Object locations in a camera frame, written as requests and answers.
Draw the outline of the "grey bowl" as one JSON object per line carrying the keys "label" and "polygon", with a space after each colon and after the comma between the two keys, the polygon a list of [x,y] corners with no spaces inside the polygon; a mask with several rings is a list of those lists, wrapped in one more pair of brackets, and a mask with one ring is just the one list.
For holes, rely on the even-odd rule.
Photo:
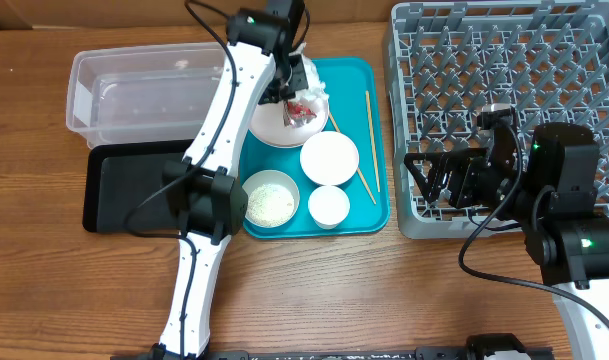
{"label": "grey bowl", "polygon": [[296,202],[295,212],[292,215],[292,217],[293,217],[295,215],[296,211],[298,210],[298,206],[299,206],[299,202],[300,202],[299,189],[298,189],[296,183],[294,182],[294,180],[287,174],[285,174],[281,171],[277,171],[277,170],[263,170],[263,171],[257,172],[255,174],[253,174],[252,176],[250,176],[243,184],[243,190],[247,193],[248,199],[249,199],[250,193],[263,184],[282,185],[282,186],[286,187],[292,193],[293,197],[295,198],[295,202]]}

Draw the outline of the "black tray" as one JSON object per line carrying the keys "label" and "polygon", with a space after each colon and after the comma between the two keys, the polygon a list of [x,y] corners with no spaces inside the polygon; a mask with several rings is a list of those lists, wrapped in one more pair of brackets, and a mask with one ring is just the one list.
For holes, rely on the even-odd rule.
{"label": "black tray", "polygon": [[223,167],[194,172],[189,140],[102,145],[88,158],[82,224],[86,231],[148,233],[173,229],[232,233],[235,180]]}

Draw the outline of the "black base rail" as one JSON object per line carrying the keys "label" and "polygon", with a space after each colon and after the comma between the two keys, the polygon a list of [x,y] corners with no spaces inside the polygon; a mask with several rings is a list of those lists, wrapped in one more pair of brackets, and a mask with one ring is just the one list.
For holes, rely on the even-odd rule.
{"label": "black base rail", "polygon": [[550,347],[526,347],[512,333],[469,336],[462,346],[420,346],[413,350],[248,353],[209,351],[197,360],[554,360]]}

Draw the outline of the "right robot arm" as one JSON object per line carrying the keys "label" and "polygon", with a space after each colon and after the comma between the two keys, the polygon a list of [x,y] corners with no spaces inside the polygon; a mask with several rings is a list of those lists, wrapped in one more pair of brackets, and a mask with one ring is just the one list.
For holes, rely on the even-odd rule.
{"label": "right robot arm", "polygon": [[585,127],[548,123],[535,129],[524,161],[515,127],[490,125],[487,148],[408,153],[404,164],[427,200],[442,190],[455,208],[483,205],[491,219],[518,223],[542,280],[460,268],[480,279],[552,295],[577,359],[609,359],[609,218],[594,210],[597,143]]}

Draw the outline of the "small white cup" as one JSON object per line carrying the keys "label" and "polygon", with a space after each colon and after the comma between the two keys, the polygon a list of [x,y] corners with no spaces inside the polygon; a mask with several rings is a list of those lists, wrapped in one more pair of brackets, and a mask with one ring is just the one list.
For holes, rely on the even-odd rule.
{"label": "small white cup", "polygon": [[347,218],[350,212],[350,200],[337,186],[320,186],[311,193],[308,210],[320,228],[330,230]]}

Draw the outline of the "clear plastic bin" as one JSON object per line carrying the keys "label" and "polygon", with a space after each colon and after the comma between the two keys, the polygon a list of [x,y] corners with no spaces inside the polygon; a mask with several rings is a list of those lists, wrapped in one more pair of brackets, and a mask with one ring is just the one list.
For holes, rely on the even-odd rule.
{"label": "clear plastic bin", "polygon": [[82,51],[71,68],[66,126],[89,148],[193,139],[224,62],[216,43]]}

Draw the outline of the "red snack wrapper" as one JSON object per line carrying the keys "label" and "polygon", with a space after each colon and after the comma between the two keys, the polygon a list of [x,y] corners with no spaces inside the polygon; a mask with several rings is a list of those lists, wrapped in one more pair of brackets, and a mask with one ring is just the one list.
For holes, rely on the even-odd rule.
{"label": "red snack wrapper", "polygon": [[313,104],[308,100],[289,100],[284,103],[283,122],[285,127],[299,128],[317,117]]}

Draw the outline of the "grey dish rack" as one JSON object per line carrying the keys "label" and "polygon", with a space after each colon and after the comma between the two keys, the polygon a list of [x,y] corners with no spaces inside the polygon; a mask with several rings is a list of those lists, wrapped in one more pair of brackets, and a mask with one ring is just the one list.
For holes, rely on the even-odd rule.
{"label": "grey dish rack", "polygon": [[383,57],[403,235],[464,238],[483,220],[481,207],[424,200],[403,159],[484,146],[474,113],[491,103],[516,108],[523,148],[540,124],[590,128],[601,151],[596,208],[609,216],[609,1],[400,3]]}

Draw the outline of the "wooden chopstick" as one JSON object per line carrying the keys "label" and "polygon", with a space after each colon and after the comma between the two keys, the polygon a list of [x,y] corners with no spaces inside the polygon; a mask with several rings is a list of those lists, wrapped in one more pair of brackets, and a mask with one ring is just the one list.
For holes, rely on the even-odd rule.
{"label": "wooden chopstick", "polygon": [[375,134],[374,134],[374,124],[373,124],[373,117],[372,117],[371,97],[370,97],[370,92],[368,90],[365,90],[365,101],[366,101],[366,109],[367,109],[366,111],[367,111],[367,119],[368,119],[368,126],[369,126],[369,136],[370,136],[370,143],[371,143],[373,167],[374,167],[374,174],[375,174],[375,180],[376,180],[376,188],[377,188],[377,192],[379,193],[381,191],[381,185],[380,185],[380,179],[379,179],[377,149],[376,149],[375,136],[374,136]]}
{"label": "wooden chopstick", "polygon": [[[335,129],[335,131],[338,132],[338,133],[342,133],[340,128],[339,128],[339,126],[338,126],[338,124],[337,124],[337,122],[336,122],[336,120],[335,120],[335,118],[334,118],[334,116],[333,116],[333,114],[330,111],[329,111],[329,119],[330,119],[330,121],[332,123],[332,126]],[[374,205],[377,205],[377,201],[376,201],[376,199],[375,199],[375,197],[373,195],[373,192],[371,191],[370,186],[369,186],[368,182],[366,181],[366,179],[364,177],[364,174],[361,171],[361,168],[359,167],[359,153],[358,153],[358,167],[357,167],[356,171],[357,171],[357,174],[358,174],[358,176],[360,178],[360,181],[362,182],[363,187],[364,187],[365,191],[367,192],[368,196],[370,197],[372,203]]]}

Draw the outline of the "large white plate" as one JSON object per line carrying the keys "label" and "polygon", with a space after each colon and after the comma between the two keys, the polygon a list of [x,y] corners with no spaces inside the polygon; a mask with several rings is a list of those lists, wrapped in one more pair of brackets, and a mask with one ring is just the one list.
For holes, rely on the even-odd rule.
{"label": "large white plate", "polygon": [[278,148],[303,145],[311,136],[321,132],[329,118],[329,102],[323,99],[304,100],[303,103],[316,115],[300,127],[286,126],[283,121],[284,103],[258,105],[249,130],[261,142]]}

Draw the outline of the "white napkin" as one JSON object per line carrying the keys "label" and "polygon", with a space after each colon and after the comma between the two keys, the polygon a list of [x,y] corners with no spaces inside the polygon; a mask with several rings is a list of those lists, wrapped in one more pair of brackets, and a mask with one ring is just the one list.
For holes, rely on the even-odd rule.
{"label": "white napkin", "polygon": [[326,84],[320,79],[318,69],[314,62],[304,55],[306,45],[307,43],[303,42],[292,52],[292,55],[302,56],[308,85],[304,90],[297,90],[295,92],[295,98],[289,100],[287,105],[291,109],[295,109],[296,106],[306,106],[307,108],[312,109],[314,104],[322,105],[323,108],[327,108],[329,105],[329,95],[325,92]]}

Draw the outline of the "white rice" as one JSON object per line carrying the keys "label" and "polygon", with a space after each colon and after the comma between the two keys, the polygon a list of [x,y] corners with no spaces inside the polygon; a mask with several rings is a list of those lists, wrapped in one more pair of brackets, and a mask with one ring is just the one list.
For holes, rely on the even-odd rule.
{"label": "white rice", "polygon": [[263,184],[250,193],[246,216],[257,226],[278,227],[292,217],[295,205],[295,198],[286,187]]}

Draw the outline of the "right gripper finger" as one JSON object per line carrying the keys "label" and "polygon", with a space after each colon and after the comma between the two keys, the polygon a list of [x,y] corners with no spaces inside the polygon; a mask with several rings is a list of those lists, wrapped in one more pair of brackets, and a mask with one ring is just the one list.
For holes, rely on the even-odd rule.
{"label": "right gripper finger", "polygon": [[426,202],[434,202],[447,187],[451,173],[443,170],[431,169],[427,176],[421,172],[416,174],[421,195]]}
{"label": "right gripper finger", "polygon": [[[473,158],[486,154],[483,148],[469,148],[450,152],[407,153],[403,162],[418,185],[433,184],[436,178],[441,178],[453,168]],[[424,163],[430,164],[429,175],[424,176]]]}

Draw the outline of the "white bowl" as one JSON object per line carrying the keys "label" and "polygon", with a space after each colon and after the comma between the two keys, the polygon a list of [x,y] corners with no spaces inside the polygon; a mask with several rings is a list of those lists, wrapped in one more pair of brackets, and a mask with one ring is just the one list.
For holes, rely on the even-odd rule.
{"label": "white bowl", "polygon": [[336,131],[311,136],[300,151],[304,174],[321,186],[339,186],[357,172],[359,152],[353,141]]}

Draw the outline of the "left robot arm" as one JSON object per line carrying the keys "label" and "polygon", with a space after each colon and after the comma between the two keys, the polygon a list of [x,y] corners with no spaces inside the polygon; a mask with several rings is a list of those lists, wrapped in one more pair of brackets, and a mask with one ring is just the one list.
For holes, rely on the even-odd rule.
{"label": "left robot arm", "polygon": [[310,15],[302,1],[242,8],[217,40],[225,60],[201,129],[178,163],[165,167],[165,195],[177,219],[179,264],[170,314],[153,359],[200,359],[210,342],[210,312],[226,247],[244,220],[238,179],[242,146],[260,104],[294,98],[308,83],[295,49]]}

